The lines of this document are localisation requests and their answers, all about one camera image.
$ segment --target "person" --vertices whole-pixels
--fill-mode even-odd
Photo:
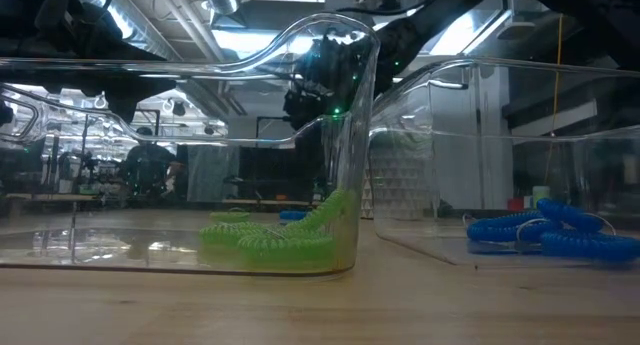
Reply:
[[[140,135],[151,136],[148,127],[138,128]],[[134,196],[158,199],[173,192],[171,179],[180,172],[181,164],[169,150],[150,141],[139,141],[132,148],[123,164],[124,178]]]

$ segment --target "clear plastic bin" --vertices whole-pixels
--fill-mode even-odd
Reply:
[[[378,47],[319,14],[230,64],[3,59],[0,263],[349,269]]]
[[[507,60],[421,69],[374,103],[377,233],[457,265],[635,264],[638,88],[633,72]]]

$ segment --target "blue coiled cable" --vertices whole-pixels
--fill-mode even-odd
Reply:
[[[539,242],[550,256],[628,262],[640,256],[640,241],[599,233],[605,223],[580,209],[549,199],[537,203],[540,212],[478,220],[467,228],[469,239],[481,242]],[[574,229],[562,229],[562,224]]]

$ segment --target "workbench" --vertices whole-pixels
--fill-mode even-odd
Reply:
[[[475,270],[360,227],[335,277],[2,269],[3,343],[640,343],[635,271]]]

